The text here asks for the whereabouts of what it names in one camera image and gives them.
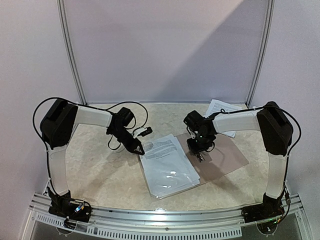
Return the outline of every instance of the instruction sheet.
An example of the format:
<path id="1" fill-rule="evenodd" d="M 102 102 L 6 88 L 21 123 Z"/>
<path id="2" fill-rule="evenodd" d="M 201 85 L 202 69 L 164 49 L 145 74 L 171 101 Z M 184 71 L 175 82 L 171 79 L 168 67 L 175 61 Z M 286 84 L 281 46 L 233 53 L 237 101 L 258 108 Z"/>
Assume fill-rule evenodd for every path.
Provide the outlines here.
<path id="1" fill-rule="evenodd" d="M 233 111 L 241 110 L 242 107 L 234 106 L 232 104 L 229 104 L 223 101 L 212 99 L 204 117 L 207 118 L 213 113 L 220 112 L 221 109 L 224 109 L 226 112 L 233 112 Z M 236 136 L 236 131 L 226 131 L 223 134 L 231 138 L 234 138 Z"/>
<path id="2" fill-rule="evenodd" d="M 143 148 L 145 155 L 140 159 L 151 195 L 161 199 L 200 184 L 198 173 L 172 134 Z"/>

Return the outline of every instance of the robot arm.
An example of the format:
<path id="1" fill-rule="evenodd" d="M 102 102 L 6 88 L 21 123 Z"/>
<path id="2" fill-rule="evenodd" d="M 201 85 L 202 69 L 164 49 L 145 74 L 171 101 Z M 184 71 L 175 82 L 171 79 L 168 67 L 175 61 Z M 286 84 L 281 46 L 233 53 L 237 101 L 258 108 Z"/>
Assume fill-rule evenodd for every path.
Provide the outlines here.
<path id="1" fill-rule="evenodd" d="M 287 168 L 288 148 L 292 143 L 293 126 L 275 102 L 257 110 L 213 113 L 208 118 L 190 112 L 184 119 L 193 138 L 187 140 L 190 151 L 201 159 L 201 152 L 214 146 L 216 134 L 227 131 L 260 131 L 269 157 L 269 173 L 262 204 L 244 207 L 246 222 L 275 217 L 283 213 L 281 199 Z"/>
<path id="2" fill-rule="evenodd" d="M 144 149 L 138 136 L 146 136 L 152 132 L 150 127 L 137 129 L 138 134 L 132 135 L 126 127 L 134 118 L 128 108 L 121 108 L 118 113 L 90 108 L 69 103 L 67 100 L 57 99 L 40 123 L 42 139 L 47 145 L 48 172 L 54 193 L 49 190 L 52 207 L 49 212 L 61 217 L 74 216 L 73 219 L 87 222 L 91 212 L 89 209 L 79 212 L 78 207 L 84 209 L 84 203 L 71 198 L 66 176 L 66 150 L 71 140 L 73 128 L 76 124 L 95 125 L 107 128 L 106 134 L 113 135 L 118 142 L 133 154 L 144 155 Z"/>

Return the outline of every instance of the table surface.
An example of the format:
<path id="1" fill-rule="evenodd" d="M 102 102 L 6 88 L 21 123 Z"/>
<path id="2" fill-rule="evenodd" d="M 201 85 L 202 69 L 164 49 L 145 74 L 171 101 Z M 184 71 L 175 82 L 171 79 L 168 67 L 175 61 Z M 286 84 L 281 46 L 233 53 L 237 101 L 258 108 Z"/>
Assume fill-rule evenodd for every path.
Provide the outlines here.
<path id="1" fill-rule="evenodd" d="M 112 104 L 96 106 L 107 108 Z M 185 133 L 185 116 L 192 110 L 204 114 L 209 104 L 146 103 L 144 106 L 149 113 L 147 126 L 152 127 L 153 133 L 140 137 L 142 143 Z M 121 107 L 131 109 L 137 126 L 144 122 L 146 113 L 141 106 L 123 104 L 112 111 L 117 112 Z M 257 131 L 238 131 L 232 139 L 249 164 L 220 179 L 160 200 L 150 195 L 138 157 L 126 150 L 110 150 L 107 145 L 110 137 L 99 126 L 79 125 L 76 129 L 66 151 L 67 181 L 73 198 L 109 208 L 191 211 L 259 203 L 266 191 L 268 154 Z M 115 139 L 110 143 L 113 148 L 118 144 Z"/>

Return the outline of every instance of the wire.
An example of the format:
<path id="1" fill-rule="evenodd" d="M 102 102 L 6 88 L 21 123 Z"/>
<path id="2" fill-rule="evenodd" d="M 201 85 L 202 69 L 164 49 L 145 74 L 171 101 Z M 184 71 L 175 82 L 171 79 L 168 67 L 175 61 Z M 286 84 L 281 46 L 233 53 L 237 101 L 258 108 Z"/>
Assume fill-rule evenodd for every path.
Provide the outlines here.
<path id="1" fill-rule="evenodd" d="M 139 103 L 137 101 L 122 101 L 122 102 L 117 103 L 116 105 L 113 105 L 111 107 L 105 108 L 104 110 L 105 111 L 109 111 L 110 109 L 113 109 L 113 108 L 115 108 L 115 107 L 117 107 L 119 105 L 122 105 L 122 104 L 137 104 L 137 105 L 141 106 L 145 110 L 145 114 L 146 114 L 145 121 L 141 126 L 137 127 L 136 129 L 142 128 L 147 124 L 147 121 L 148 121 L 148 118 L 149 118 L 148 110 L 146 109 L 145 106 L 143 106 L 141 103 Z"/>
<path id="2" fill-rule="evenodd" d="M 115 151 L 115 150 L 118 150 L 118 149 L 120 148 L 121 143 L 120 143 L 119 146 L 117 146 L 116 148 L 110 147 L 110 143 L 111 143 L 111 140 L 112 140 L 113 137 L 114 137 L 114 136 L 111 135 L 111 138 L 110 138 L 110 140 L 108 141 L 108 148 L 111 149 L 111 150 L 113 150 L 113 151 Z"/>
<path id="3" fill-rule="evenodd" d="M 134 129 L 135 127 L 136 127 L 136 124 L 137 124 L 137 119 L 136 119 L 136 116 L 135 115 L 133 115 L 133 120 L 134 120 L 134 124 L 133 124 L 133 126 L 132 127 L 125 127 L 125 129 L 127 129 L 127 130 L 130 130 L 130 129 Z"/>
<path id="4" fill-rule="evenodd" d="M 76 198 L 68 198 L 68 197 L 62 197 L 62 198 L 67 199 L 67 200 L 71 200 L 71 201 L 80 201 L 80 202 L 83 202 L 84 205 L 86 205 L 86 204 L 88 205 L 89 211 L 90 211 L 90 212 L 92 211 L 92 206 L 91 206 L 91 204 L 90 204 L 89 202 L 85 201 L 85 200 L 80 200 L 80 199 L 76 199 Z M 82 209 L 81 209 L 80 211 L 78 211 L 78 212 L 74 211 L 70 216 L 67 216 L 67 217 L 65 218 L 64 222 L 63 222 L 63 226 L 64 226 L 65 228 L 74 230 L 74 229 L 76 228 L 76 226 L 77 226 L 77 223 L 70 222 L 69 220 L 70 220 L 71 217 L 73 217 L 72 220 L 75 220 L 75 221 L 77 221 L 77 219 L 82 218 L 82 217 L 79 217 L 79 218 L 78 218 L 78 217 L 74 217 L 74 215 L 80 213 L 81 211 L 82 211 Z"/>
<path id="5" fill-rule="evenodd" d="M 211 150 L 209 150 L 209 151 L 208 151 L 208 150 L 205 150 L 207 153 L 210 153 L 210 152 L 212 152 L 212 150 L 213 150 L 213 149 L 215 149 L 216 144 L 215 144 L 214 142 L 212 142 L 212 143 L 213 143 L 212 149 L 211 149 Z"/>
<path id="6" fill-rule="evenodd" d="M 276 224 L 281 223 L 286 218 L 286 216 L 289 214 L 289 211 L 290 211 L 290 204 L 288 204 L 288 209 L 286 210 L 285 215 L 284 216 L 282 215 L 282 217 L 280 217 L 280 219 L 277 221 Z"/>

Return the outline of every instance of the white panel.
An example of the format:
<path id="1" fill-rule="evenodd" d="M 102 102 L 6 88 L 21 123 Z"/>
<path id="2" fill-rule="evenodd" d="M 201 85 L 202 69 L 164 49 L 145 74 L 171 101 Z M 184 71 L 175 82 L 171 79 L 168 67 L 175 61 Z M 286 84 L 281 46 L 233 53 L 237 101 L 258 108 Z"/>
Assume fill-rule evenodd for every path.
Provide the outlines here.
<path id="1" fill-rule="evenodd" d="M 284 179 L 286 174 L 287 156 L 273 155 L 268 152 L 269 173 L 268 185 L 266 186 L 265 195 L 277 199 L 284 191 Z"/>
<path id="2" fill-rule="evenodd" d="M 111 119 L 112 115 L 108 111 L 78 106 L 74 124 L 88 124 L 109 127 Z"/>
<path id="3" fill-rule="evenodd" d="M 320 1 L 277 0 L 252 105 L 276 101 L 302 128 L 288 182 L 299 193 L 313 237 L 320 239 Z M 293 140 L 297 138 L 295 128 Z"/>
<path id="4" fill-rule="evenodd" d="M 267 0 L 65 0 L 88 102 L 246 100 Z"/>
<path id="5" fill-rule="evenodd" d="M 259 111 L 245 111 L 232 114 L 219 114 L 213 121 L 214 129 L 218 133 L 228 131 L 255 130 L 260 131 L 257 119 Z"/>
<path id="6" fill-rule="evenodd" d="M 67 173 L 66 173 L 66 149 L 67 145 L 49 148 L 49 167 L 52 179 L 53 189 L 59 196 L 65 195 L 68 191 Z"/>
<path id="7" fill-rule="evenodd" d="M 40 101 L 78 101 L 57 1 L 0 1 L 0 239 L 20 239 L 35 192 L 48 178 L 45 146 L 32 128 Z M 39 109 L 36 123 L 52 102 Z"/>

